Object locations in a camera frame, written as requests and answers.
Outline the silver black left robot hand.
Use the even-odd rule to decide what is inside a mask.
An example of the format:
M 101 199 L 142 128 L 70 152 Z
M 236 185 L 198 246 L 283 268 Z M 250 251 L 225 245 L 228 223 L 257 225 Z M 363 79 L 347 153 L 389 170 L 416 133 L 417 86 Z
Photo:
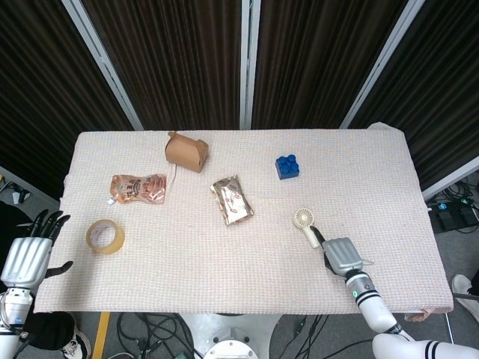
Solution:
M 33 221 L 16 226 L 1 272 L 5 287 L 34 290 L 44 279 L 62 275 L 73 266 L 70 260 L 62 266 L 49 267 L 52 249 L 69 220 L 70 216 L 62 211 L 49 213 L 45 209 Z

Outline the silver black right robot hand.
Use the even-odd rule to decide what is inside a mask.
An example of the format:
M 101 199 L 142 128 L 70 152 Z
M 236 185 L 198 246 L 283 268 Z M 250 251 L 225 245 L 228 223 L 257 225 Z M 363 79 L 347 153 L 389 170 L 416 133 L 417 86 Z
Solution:
M 318 244 L 323 249 L 326 268 L 333 274 L 348 278 L 352 273 L 362 271 L 363 260 L 350 238 L 326 240 L 315 226 L 310 226 L 309 229 L 313 233 L 314 244 Z

